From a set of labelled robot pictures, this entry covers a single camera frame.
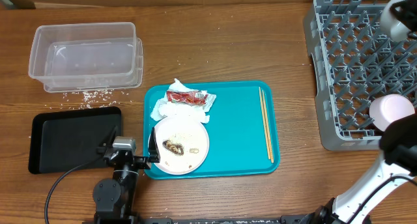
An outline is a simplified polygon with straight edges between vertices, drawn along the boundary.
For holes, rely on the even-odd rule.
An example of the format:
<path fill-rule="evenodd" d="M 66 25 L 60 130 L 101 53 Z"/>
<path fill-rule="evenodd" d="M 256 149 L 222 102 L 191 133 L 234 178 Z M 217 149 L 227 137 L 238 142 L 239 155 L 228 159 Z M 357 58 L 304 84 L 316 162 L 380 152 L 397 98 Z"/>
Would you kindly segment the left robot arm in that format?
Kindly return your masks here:
<path fill-rule="evenodd" d="M 94 223 L 143 223 L 132 210 L 140 170 L 150 169 L 160 161 L 154 130 L 148 142 L 149 155 L 136 155 L 136 141 L 117 135 L 114 128 L 98 147 L 107 166 L 114 168 L 111 178 L 99 181 L 93 189 L 96 204 Z"/>

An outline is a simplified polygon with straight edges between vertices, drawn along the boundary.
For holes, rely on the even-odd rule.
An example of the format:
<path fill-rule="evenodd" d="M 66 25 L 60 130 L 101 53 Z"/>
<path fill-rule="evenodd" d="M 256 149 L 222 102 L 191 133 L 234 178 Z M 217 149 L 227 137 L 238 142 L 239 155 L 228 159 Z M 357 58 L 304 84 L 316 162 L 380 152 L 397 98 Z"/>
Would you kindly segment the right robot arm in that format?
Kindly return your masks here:
<path fill-rule="evenodd" d="M 416 0 L 313 0 L 303 25 L 323 147 L 378 156 L 302 222 L 369 223 L 385 197 L 416 181 Z"/>

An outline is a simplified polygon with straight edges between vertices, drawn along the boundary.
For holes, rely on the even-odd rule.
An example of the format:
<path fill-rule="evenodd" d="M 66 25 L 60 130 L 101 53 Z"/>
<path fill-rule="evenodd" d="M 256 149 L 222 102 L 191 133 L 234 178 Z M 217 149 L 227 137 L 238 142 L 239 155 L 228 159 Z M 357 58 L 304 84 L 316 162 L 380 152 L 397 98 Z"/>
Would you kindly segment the wooden chopstick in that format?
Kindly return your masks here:
<path fill-rule="evenodd" d="M 262 90 L 260 87 L 258 87 L 258 91 L 259 91 L 259 99 L 260 99 L 260 105 L 261 105 L 261 114 L 262 114 L 262 119 L 263 119 L 263 128 L 264 128 L 264 133 L 265 133 L 266 151 L 267 151 L 268 159 L 271 161 L 269 141 L 268 141 L 269 138 L 268 138 L 268 133 L 267 133 L 267 125 L 266 125 L 266 117 L 265 117 L 265 101 L 263 100 L 263 94 L 262 94 Z"/>
<path fill-rule="evenodd" d="M 268 110 L 266 107 L 266 96 L 264 90 L 261 90 L 262 94 L 262 101 L 263 101 L 263 111 L 264 111 L 264 117 L 265 117 L 265 128 L 266 128 L 266 135 L 267 135 L 267 141 L 268 141 L 268 153 L 271 163 L 274 163 L 274 153 L 272 149 L 272 141 L 271 141 L 271 134 L 270 134 L 270 124 L 268 119 Z"/>

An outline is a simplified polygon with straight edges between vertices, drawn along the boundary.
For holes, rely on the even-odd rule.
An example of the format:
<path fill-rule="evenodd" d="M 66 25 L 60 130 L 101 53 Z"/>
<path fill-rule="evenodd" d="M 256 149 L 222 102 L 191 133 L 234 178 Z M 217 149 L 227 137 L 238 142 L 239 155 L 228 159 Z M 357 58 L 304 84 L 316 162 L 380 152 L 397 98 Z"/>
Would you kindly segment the small pink bowl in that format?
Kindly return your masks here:
<path fill-rule="evenodd" d="M 375 99 L 369 107 L 369 116 L 373 124 L 384 132 L 396 120 L 415 114 L 413 104 L 399 94 L 389 94 Z"/>

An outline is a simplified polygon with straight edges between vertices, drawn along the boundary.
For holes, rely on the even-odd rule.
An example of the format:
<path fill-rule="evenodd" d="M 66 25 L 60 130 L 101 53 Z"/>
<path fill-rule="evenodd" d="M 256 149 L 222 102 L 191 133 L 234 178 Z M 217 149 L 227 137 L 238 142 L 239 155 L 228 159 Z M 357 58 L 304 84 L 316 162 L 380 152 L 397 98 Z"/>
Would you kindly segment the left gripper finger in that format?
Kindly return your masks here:
<path fill-rule="evenodd" d="M 109 134 L 105 137 L 105 139 L 102 141 L 101 146 L 102 147 L 111 147 L 115 138 L 118 134 L 118 126 L 114 126 L 113 129 L 109 132 Z"/>
<path fill-rule="evenodd" d="M 156 143 L 155 128 L 152 128 L 151 134 L 149 136 L 148 152 L 149 152 L 149 161 L 151 163 L 159 163 L 160 162 L 160 153 L 159 153 L 159 150 L 158 150 L 158 145 Z"/>

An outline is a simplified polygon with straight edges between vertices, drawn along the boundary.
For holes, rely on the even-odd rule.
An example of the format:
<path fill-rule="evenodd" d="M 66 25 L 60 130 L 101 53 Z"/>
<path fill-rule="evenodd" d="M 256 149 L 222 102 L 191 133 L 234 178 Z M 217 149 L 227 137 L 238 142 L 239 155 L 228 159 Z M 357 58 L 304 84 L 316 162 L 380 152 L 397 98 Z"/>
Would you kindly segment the brown food scrap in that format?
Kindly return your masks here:
<path fill-rule="evenodd" d="M 171 140 L 165 140 L 162 142 L 165 149 L 172 152 L 175 155 L 183 156 L 184 155 L 184 147 L 180 143 L 173 142 Z"/>

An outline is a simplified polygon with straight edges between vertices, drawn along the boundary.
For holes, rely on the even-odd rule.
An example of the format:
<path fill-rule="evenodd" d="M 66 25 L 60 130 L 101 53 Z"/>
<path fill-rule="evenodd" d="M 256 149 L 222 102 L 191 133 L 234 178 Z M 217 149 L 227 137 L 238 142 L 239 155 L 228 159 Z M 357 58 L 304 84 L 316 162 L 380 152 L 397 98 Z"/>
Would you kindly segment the grey-white bowl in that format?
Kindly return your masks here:
<path fill-rule="evenodd" d="M 390 12 L 390 7 L 394 3 L 398 3 L 404 0 L 390 0 L 385 6 L 381 14 L 380 28 L 381 31 L 387 35 L 394 42 L 400 42 L 407 39 L 407 33 L 410 32 L 402 22 L 397 20 Z"/>

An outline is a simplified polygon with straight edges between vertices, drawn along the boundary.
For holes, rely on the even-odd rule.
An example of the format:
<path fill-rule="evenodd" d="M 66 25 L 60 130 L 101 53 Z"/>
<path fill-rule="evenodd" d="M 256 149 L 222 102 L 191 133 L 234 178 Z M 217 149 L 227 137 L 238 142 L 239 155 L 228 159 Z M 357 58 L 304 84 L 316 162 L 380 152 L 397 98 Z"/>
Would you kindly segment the large white plate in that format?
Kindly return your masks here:
<path fill-rule="evenodd" d="M 185 175 L 196 170 L 205 161 L 210 140 L 206 128 L 190 117 L 166 117 L 156 124 L 156 143 L 160 162 L 155 166 L 169 175 Z M 184 147 L 184 155 L 178 156 L 164 148 L 162 142 L 171 140 Z"/>

